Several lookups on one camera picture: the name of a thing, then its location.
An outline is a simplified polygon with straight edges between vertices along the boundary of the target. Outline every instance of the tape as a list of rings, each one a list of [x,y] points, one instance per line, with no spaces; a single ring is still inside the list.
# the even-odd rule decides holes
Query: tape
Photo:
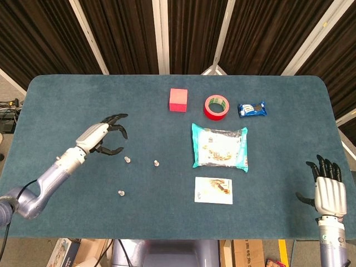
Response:
[[[213,103],[219,104],[220,106],[223,107],[224,110],[219,113],[212,111],[210,109],[209,105],[213,104]],[[230,108],[230,104],[225,97],[219,96],[219,95],[212,95],[212,96],[209,96],[205,100],[204,113],[205,113],[206,117],[208,117],[209,119],[211,119],[213,121],[220,121],[229,112],[229,108]]]

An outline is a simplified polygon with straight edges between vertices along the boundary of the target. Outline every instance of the robotic hand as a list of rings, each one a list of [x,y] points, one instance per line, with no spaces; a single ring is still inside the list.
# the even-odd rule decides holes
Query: robotic hand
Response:
[[[110,150],[102,146],[103,138],[110,131],[121,131],[127,139],[127,133],[121,125],[115,125],[116,121],[127,117],[127,114],[112,115],[102,122],[89,127],[77,140],[76,146],[68,149],[57,161],[38,179],[40,194],[36,195],[25,187],[17,187],[0,197],[0,227],[11,222],[14,212],[26,219],[36,218],[46,207],[52,194],[64,183],[75,169],[83,164],[88,154],[95,151],[106,155],[116,155],[123,150],[119,147]]]
[[[347,267],[345,228],[343,217],[346,215],[346,190],[342,183],[341,170],[336,163],[317,155],[319,168],[307,161],[311,167],[315,182],[315,199],[304,197],[296,192],[297,198],[314,207],[322,216],[316,221],[320,233],[320,257],[322,267]]]

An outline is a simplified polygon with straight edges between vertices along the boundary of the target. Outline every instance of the red block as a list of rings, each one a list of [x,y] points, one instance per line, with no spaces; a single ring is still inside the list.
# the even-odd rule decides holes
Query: red block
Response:
[[[176,112],[186,112],[188,101],[187,89],[171,88],[171,94],[169,97],[169,110]]]

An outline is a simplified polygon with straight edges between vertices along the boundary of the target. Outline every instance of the floor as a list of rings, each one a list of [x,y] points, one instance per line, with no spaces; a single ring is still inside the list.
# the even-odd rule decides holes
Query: floor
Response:
[[[13,88],[7,81],[0,77],[0,100],[7,101],[15,97],[23,100],[23,96]],[[11,146],[13,135],[4,135],[4,140],[0,144],[0,153],[5,157]],[[349,161],[350,169],[356,171],[356,161],[345,152]],[[0,173],[3,169],[5,160],[0,162]],[[0,267],[38,267],[46,266],[51,256],[52,250],[57,239],[18,239],[9,238],[6,245],[6,250]],[[351,240],[348,244],[348,258],[356,263],[356,241]],[[292,255],[293,240],[286,241],[287,253],[289,257]],[[265,258],[280,259],[279,247],[277,240],[263,240]],[[318,241],[297,241],[293,250],[293,267],[310,267],[320,266],[320,251]]]

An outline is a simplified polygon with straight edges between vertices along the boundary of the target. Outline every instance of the table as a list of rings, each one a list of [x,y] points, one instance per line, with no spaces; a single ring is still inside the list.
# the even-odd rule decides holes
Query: table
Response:
[[[170,88],[189,90],[187,113],[170,112]],[[230,102],[222,121],[205,117],[213,94]],[[266,102],[267,116],[238,116],[238,103]],[[313,76],[48,75],[30,84],[0,181],[1,193],[39,177],[94,123],[115,113],[128,133],[91,154],[27,221],[15,215],[10,236],[122,239],[319,239],[318,213],[295,197],[314,196],[311,169],[321,154],[337,162],[347,188],[348,238],[356,238],[356,188],[327,89]],[[192,168],[192,122],[248,132],[249,171]],[[124,156],[131,158],[127,164]],[[158,160],[159,167],[153,162]],[[234,204],[194,203],[195,177],[232,179]],[[117,191],[125,191],[119,196]]]

